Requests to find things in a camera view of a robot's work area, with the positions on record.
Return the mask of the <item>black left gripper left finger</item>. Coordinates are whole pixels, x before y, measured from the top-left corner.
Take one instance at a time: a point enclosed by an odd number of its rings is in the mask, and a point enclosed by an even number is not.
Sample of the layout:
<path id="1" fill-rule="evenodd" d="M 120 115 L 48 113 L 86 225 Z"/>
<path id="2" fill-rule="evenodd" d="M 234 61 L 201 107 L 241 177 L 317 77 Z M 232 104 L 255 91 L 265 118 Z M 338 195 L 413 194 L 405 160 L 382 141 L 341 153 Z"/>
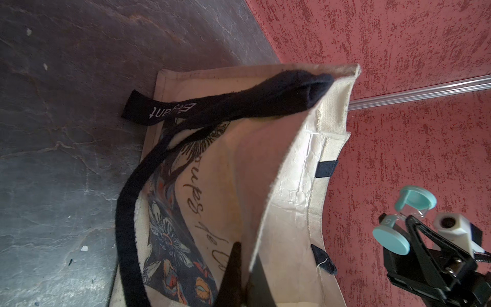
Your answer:
<path id="1" fill-rule="evenodd" d="M 241 254 L 241 243 L 234 243 L 214 307 L 240 307 L 242 305 Z"/>

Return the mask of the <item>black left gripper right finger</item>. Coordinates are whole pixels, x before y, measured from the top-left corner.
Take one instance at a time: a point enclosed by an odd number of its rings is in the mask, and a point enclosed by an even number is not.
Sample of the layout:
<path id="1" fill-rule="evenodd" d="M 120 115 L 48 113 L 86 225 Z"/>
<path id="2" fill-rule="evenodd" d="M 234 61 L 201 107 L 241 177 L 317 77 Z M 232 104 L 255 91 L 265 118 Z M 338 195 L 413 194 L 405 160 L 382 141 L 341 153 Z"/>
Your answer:
<path id="1" fill-rule="evenodd" d="M 253 270 L 247 283 L 248 307 L 276 307 L 269 284 L 259 256 L 254 261 Z"/>

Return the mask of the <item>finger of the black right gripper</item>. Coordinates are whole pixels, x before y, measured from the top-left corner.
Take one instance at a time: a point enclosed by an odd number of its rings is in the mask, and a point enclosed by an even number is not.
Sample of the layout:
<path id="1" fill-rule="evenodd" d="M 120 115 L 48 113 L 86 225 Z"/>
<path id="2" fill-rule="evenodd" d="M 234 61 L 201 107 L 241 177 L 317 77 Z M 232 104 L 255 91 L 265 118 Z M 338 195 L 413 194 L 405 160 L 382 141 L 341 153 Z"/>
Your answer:
<path id="1" fill-rule="evenodd" d="M 384 216 L 386 214 L 379 216 L 379 224 Z M 425 303 L 433 303 L 434 299 L 444 297 L 442 290 L 446 286 L 430 286 L 428 284 L 411 245 L 407 255 L 397 255 L 383 247 L 383 256 L 387 277 L 394 286 L 419 296 Z"/>
<path id="2" fill-rule="evenodd" d="M 410 235 L 410 245 L 417 256 L 425 280 L 430 286 L 446 286 L 446 282 L 439 273 L 433 252 L 441 251 L 442 249 L 466 251 L 454 245 L 439 235 L 437 230 L 433 231 L 421 220 L 413 216 L 409 216 L 405 224 Z"/>

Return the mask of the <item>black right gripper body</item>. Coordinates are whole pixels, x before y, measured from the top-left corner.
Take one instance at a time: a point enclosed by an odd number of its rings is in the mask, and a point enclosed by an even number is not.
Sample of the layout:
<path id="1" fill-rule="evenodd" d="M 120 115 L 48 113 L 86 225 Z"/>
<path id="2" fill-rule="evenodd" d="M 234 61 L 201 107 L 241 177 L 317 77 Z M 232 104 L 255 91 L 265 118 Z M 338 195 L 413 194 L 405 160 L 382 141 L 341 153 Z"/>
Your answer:
<path id="1" fill-rule="evenodd" d="M 490 263 L 490 253 L 469 254 L 456 249 L 434 251 L 439 273 L 446 282 L 444 297 L 434 306 L 490 306 L 490 272 L 477 272 L 478 264 Z"/>

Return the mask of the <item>cream canvas tote bag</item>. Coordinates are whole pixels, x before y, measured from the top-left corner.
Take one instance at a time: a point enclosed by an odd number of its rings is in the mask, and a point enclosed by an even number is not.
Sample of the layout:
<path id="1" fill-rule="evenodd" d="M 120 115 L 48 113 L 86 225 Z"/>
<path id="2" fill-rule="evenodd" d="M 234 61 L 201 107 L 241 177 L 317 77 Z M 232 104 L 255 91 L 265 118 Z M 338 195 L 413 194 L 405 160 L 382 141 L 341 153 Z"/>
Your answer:
<path id="1" fill-rule="evenodd" d="M 358 64 L 161 70 L 122 117 L 148 127 L 116 207 L 111 306 L 214 306 L 233 244 L 276 306 L 344 306 L 323 205 Z"/>

